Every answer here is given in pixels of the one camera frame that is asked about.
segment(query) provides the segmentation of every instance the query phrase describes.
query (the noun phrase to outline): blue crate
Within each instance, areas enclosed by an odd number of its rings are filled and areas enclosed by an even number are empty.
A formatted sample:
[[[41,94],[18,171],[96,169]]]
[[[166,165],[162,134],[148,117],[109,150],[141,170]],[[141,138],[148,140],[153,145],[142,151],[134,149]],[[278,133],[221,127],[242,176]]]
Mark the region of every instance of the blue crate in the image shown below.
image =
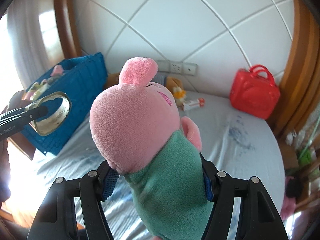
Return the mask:
[[[72,102],[68,117],[57,130],[47,136],[38,135],[30,125],[25,126],[22,130],[22,134],[43,154],[50,152],[58,155],[74,131],[83,122],[95,98],[102,92],[103,85],[108,76],[101,53],[65,59],[58,64],[62,65],[64,70],[69,71],[52,84],[40,98],[57,91],[66,93]],[[48,79],[52,70],[53,68],[48,70],[35,82]],[[56,99],[54,101],[48,101],[45,104],[50,108],[50,116],[59,108],[61,101]]]

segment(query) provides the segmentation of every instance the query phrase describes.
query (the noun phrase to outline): human hand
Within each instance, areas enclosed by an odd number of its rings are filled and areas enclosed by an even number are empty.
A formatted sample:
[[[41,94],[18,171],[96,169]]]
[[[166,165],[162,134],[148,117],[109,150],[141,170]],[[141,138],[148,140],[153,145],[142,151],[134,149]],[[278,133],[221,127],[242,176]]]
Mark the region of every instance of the human hand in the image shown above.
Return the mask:
[[[8,188],[10,180],[10,164],[7,148],[7,140],[0,141],[0,207],[2,202],[6,201],[11,195]]]

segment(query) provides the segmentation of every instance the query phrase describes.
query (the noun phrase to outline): wall socket panel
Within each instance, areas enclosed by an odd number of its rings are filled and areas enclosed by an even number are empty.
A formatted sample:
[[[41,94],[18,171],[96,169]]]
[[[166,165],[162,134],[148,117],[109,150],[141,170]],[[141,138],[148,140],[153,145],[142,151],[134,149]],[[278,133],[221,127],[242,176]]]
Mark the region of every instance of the wall socket panel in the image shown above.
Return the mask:
[[[160,72],[169,72],[191,76],[195,76],[198,69],[197,64],[188,62],[157,60],[157,64]]]

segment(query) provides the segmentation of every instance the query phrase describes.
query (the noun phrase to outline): red suitcase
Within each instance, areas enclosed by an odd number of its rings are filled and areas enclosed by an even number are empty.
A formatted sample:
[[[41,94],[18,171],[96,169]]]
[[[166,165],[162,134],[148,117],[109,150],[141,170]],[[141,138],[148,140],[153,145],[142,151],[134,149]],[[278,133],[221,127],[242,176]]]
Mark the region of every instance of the red suitcase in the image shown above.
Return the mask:
[[[261,72],[267,73],[267,78],[260,76]],[[272,74],[262,65],[255,65],[249,71],[238,70],[230,92],[234,108],[262,119],[270,116],[279,97]]]

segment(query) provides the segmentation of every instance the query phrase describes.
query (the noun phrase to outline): bed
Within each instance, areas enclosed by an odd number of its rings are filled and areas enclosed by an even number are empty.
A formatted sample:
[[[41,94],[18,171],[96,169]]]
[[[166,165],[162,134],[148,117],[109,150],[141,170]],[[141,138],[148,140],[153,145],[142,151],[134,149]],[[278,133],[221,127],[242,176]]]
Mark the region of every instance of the bed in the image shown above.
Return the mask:
[[[258,176],[280,211],[284,167],[278,144],[267,123],[233,109],[226,98],[196,92],[188,92],[188,97],[205,99],[203,108],[180,111],[180,117],[189,116],[199,126],[205,159],[236,178]],[[38,186],[46,192],[57,177],[82,177],[103,160],[92,140],[87,116],[57,157],[50,153],[44,156],[36,150],[33,162],[42,183]],[[115,239],[151,238],[135,211],[131,190],[124,177],[119,178],[113,195],[102,206]],[[77,221],[83,225],[79,199],[75,200],[75,207]],[[239,210],[240,199],[236,199],[228,239],[235,237]]]

